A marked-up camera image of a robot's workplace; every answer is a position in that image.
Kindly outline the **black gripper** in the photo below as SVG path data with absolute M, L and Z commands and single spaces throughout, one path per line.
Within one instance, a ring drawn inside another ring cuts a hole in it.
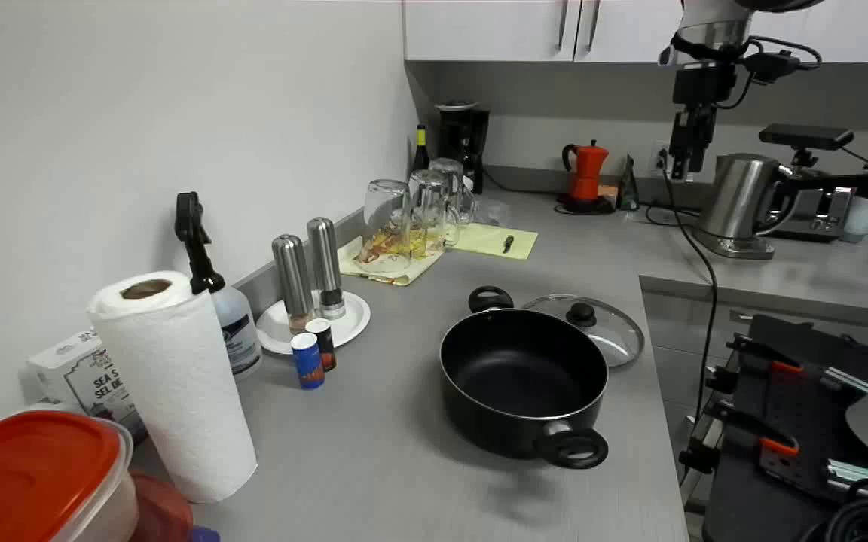
M 665 159 L 670 180 L 688 178 L 688 152 L 696 152 L 691 157 L 691 178 L 712 174 L 712 152 L 705 147 L 713 132 L 713 113 L 735 87 L 741 51 L 741 31 L 672 32 L 670 48 L 662 51 L 662 60 L 676 70 L 672 103 L 677 105 Z

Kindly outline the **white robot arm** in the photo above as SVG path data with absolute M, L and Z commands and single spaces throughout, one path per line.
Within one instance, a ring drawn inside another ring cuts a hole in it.
M 818 0 L 682 0 L 682 20 L 660 60 L 676 70 L 672 103 L 677 116 L 670 137 L 670 174 L 682 180 L 705 164 L 717 113 L 735 87 L 735 70 L 748 67 L 759 82 L 797 73 L 780 55 L 749 55 L 759 35 L 748 32 L 753 13 L 796 13 Z

